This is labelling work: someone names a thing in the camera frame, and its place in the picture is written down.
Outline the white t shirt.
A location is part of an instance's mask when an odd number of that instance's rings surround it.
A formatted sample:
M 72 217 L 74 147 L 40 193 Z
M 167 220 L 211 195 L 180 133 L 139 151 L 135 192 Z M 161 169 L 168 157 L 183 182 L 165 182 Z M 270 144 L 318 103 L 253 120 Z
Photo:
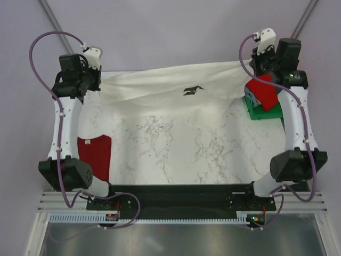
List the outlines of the white t shirt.
M 238 61 L 201 63 L 112 76 L 99 95 L 117 119 L 175 115 L 226 109 L 250 79 Z

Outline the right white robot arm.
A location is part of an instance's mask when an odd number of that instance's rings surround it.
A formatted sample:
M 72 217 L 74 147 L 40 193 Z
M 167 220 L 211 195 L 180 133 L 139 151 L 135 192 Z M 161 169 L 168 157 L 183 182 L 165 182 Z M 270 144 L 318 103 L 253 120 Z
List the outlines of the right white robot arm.
M 245 206 L 256 210 L 263 204 L 263 197 L 275 194 L 280 189 L 290 189 L 301 181 L 310 183 L 311 201 L 316 191 L 317 172 L 328 160 L 326 151 L 320 151 L 313 136 L 307 107 L 308 79 L 303 70 L 298 70 L 301 42 L 282 38 L 275 47 L 274 40 L 257 39 L 250 66 L 255 76 L 269 74 L 268 85 L 276 88 L 283 113 L 285 149 L 272 157 L 270 171 L 253 183 L 253 191 L 244 196 Z

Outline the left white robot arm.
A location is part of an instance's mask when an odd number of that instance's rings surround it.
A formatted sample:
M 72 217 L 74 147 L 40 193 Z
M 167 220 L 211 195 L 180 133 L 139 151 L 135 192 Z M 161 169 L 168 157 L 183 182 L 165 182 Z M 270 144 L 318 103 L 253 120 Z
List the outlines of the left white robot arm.
M 106 210 L 117 204 L 109 184 L 93 175 L 89 164 L 79 158 L 78 125 L 84 96 L 88 91 L 98 91 L 101 83 L 101 52 L 93 48 L 82 54 L 59 57 L 54 93 L 55 123 L 53 140 L 47 160 L 38 164 L 38 170 L 57 191 L 83 190 L 99 196 L 98 203 Z

